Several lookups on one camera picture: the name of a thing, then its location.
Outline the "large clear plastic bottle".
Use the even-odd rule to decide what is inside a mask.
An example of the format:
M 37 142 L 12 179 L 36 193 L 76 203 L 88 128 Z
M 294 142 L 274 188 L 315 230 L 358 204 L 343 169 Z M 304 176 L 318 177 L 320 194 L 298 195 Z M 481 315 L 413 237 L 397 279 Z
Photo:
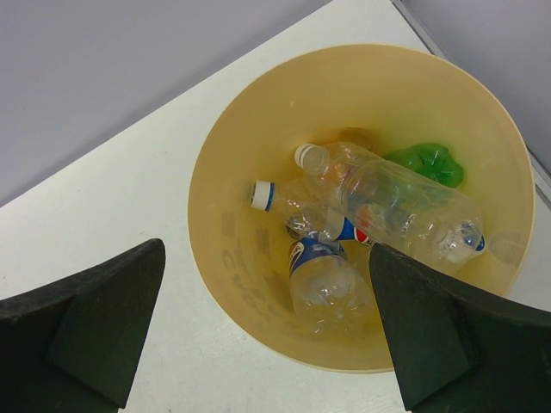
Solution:
M 475 201 L 350 142 L 294 152 L 307 189 L 376 243 L 446 274 L 481 254 Z

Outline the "green plastic bottle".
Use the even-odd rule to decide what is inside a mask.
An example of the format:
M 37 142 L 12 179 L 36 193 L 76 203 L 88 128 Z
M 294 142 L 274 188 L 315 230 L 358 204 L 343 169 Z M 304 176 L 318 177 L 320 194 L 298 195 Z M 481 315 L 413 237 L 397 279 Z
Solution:
M 399 166 L 399 176 L 407 183 L 437 182 L 448 188 L 458 188 L 465 179 L 463 167 L 445 145 L 428 142 L 390 151 L 385 160 Z

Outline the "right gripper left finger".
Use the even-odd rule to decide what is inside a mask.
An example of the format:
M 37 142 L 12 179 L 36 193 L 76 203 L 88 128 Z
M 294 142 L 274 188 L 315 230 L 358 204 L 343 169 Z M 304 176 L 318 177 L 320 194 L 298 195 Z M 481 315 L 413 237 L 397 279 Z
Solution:
M 153 238 L 1 302 L 3 412 L 127 405 L 166 262 Z

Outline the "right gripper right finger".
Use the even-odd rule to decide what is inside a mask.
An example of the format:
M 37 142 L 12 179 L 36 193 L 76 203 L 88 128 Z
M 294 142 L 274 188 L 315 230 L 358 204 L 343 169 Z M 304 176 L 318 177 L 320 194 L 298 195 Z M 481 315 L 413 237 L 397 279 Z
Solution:
M 370 277 L 410 412 L 548 412 L 550 314 L 385 245 Z

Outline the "Pepsi bottle blue cap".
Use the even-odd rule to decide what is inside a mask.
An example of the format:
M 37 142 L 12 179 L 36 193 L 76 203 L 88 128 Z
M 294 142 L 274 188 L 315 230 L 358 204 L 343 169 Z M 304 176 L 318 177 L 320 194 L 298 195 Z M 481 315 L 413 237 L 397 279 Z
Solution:
M 288 253 L 294 313 L 317 337 L 360 336 L 368 323 L 372 293 L 338 241 L 303 237 Z

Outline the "yellow plastic bin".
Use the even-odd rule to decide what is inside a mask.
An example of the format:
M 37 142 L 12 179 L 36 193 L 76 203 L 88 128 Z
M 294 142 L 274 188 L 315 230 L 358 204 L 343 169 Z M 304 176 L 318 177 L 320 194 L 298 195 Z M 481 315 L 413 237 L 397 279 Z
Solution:
M 311 367 L 346 373 L 392 369 L 377 314 L 354 339 L 320 341 L 294 315 L 290 236 L 250 206 L 255 180 L 300 175 L 294 150 L 326 144 L 348 126 L 375 152 L 446 145 L 466 173 L 461 190 L 484 213 L 487 252 L 459 273 L 505 296 L 527 255 L 536 215 L 529 154 L 516 124 L 479 81 L 451 63 L 399 46 L 335 46 L 267 71 L 239 94 L 208 134 L 195 164 L 189 238 L 199 273 L 220 307 L 260 343 Z

